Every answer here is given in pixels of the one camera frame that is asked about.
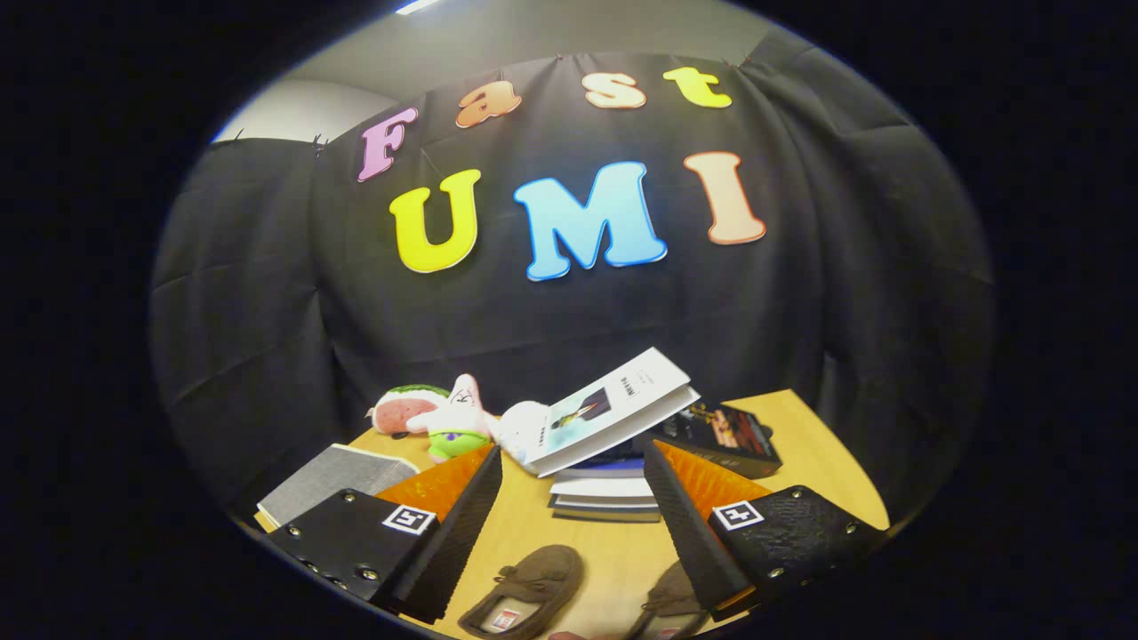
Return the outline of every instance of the hand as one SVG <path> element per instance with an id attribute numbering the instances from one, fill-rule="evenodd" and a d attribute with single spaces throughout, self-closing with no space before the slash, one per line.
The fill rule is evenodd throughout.
<path id="1" fill-rule="evenodd" d="M 620 638 L 621 635 L 619 633 L 604 633 L 601 635 L 594 635 L 588 640 L 620 640 Z M 550 634 L 550 640 L 585 640 L 585 638 L 568 631 L 558 631 L 556 633 Z"/>

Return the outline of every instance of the wall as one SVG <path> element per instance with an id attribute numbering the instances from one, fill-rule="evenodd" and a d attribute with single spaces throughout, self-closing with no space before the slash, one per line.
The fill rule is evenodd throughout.
<path id="1" fill-rule="evenodd" d="M 762 16 L 720 0 L 443 0 L 361 25 L 288 77 L 405 100 L 559 52 L 673 54 L 741 64 L 769 28 Z"/>
<path id="2" fill-rule="evenodd" d="M 241 109 L 214 138 L 279 138 L 311 142 L 319 133 L 322 142 L 394 105 L 395 100 L 333 82 L 281 80 Z"/>

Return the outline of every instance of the ceiling light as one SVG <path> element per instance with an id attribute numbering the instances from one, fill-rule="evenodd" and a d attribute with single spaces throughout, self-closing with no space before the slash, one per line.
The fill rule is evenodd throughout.
<path id="1" fill-rule="evenodd" d="M 422 9 L 423 7 L 429 7 L 435 2 L 438 2 L 438 0 L 415 0 L 414 2 L 407 5 L 402 9 L 396 10 L 395 13 L 399 14 L 401 16 L 410 16 L 411 14 L 418 11 L 419 9 Z"/>

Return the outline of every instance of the ceiling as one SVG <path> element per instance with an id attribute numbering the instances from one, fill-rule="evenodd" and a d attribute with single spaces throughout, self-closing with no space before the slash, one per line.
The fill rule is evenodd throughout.
<path id="1" fill-rule="evenodd" d="M 768 26 L 721 0 L 440 0 L 410 16 L 374 20 L 284 77 L 404 100 L 556 54 L 635 51 L 739 64 Z"/>

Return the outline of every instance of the shoe label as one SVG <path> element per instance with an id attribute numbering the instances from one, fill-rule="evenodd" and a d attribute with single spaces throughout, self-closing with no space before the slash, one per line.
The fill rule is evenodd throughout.
<path id="1" fill-rule="evenodd" d="M 494 618 L 494 622 L 490 623 L 490 626 L 493 626 L 498 631 L 505 631 L 506 629 L 510 629 L 514 622 L 517 622 L 518 616 L 520 615 L 521 614 L 519 614 L 518 612 L 512 612 L 510 609 L 502 609 L 502 613 L 500 613 L 497 617 Z"/>

